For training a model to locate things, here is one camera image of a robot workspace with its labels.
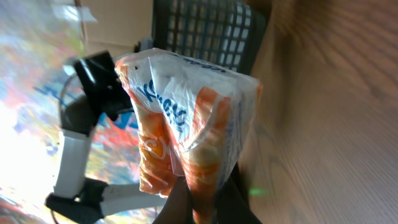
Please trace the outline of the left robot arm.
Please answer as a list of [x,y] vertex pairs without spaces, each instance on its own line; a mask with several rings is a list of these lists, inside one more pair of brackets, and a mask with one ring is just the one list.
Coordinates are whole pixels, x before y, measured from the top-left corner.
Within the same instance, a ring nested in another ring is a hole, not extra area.
[[59,106],[60,167],[45,205],[76,223],[96,223],[115,213],[159,207],[164,198],[141,192],[139,184],[115,185],[85,175],[95,127],[102,114],[111,120],[132,111],[132,104],[115,72],[108,51],[79,59],[69,66],[84,94],[66,107]]

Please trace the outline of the grey plastic shopping basket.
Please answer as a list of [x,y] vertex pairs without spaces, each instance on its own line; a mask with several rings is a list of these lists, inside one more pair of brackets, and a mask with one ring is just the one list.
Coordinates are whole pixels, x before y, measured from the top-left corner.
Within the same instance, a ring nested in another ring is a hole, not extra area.
[[155,0],[154,47],[249,75],[267,18],[242,1]]

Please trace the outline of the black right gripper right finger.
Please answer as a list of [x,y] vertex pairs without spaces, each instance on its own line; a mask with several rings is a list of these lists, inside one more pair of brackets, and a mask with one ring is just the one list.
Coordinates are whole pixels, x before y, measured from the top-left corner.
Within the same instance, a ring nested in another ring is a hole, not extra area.
[[218,224],[262,224],[249,208],[248,193],[237,164],[227,183],[218,192],[215,205]]

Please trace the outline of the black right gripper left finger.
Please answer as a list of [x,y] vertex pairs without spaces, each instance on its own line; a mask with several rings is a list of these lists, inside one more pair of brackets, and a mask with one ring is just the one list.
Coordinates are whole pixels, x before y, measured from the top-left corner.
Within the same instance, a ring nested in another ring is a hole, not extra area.
[[185,177],[178,177],[166,203],[153,224],[193,223],[192,197]]

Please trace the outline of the orange tissue pack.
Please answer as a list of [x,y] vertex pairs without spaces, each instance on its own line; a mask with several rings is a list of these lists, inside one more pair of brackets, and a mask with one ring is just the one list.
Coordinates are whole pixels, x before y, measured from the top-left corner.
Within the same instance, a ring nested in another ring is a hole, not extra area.
[[262,83],[161,49],[122,57],[115,69],[137,119],[140,190],[168,197],[184,176],[194,222],[212,222],[215,195],[246,143]]

